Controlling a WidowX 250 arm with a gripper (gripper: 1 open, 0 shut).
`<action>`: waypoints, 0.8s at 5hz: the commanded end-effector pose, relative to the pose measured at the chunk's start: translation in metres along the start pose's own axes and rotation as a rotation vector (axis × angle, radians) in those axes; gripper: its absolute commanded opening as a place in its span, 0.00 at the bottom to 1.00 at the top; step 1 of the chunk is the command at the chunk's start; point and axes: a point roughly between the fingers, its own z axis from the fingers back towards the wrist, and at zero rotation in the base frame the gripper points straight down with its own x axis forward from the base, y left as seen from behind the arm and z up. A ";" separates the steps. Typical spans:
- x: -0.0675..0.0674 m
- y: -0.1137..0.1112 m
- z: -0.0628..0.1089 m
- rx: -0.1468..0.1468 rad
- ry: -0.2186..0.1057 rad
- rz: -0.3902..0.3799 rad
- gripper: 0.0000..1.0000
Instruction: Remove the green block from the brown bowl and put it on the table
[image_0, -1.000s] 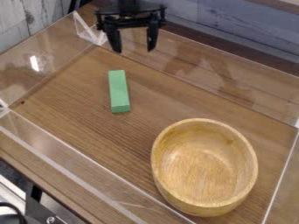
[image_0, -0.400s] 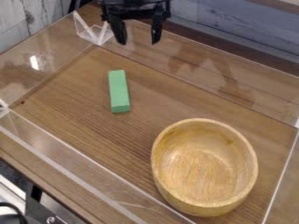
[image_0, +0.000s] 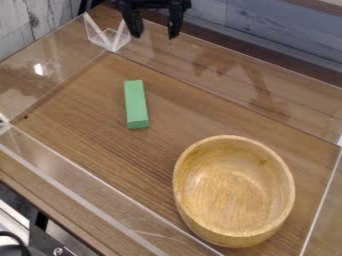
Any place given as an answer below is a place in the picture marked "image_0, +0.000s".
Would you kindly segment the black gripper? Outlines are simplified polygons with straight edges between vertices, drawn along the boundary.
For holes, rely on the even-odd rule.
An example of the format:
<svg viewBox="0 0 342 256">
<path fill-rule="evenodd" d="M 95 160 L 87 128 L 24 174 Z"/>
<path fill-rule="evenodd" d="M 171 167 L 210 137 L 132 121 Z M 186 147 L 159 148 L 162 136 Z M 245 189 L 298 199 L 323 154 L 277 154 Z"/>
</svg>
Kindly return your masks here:
<svg viewBox="0 0 342 256">
<path fill-rule="evenodd" d="M 118 3 L 126 25 L 135 38 L 142 36 L 144 29 L 143 20 L 135 8 L 169 8 L 169 38 L 178 37 L 183 22 L 183 9 L 187 10 L 193 7 L 191 0 L 118 0 Z"/>
</svg>

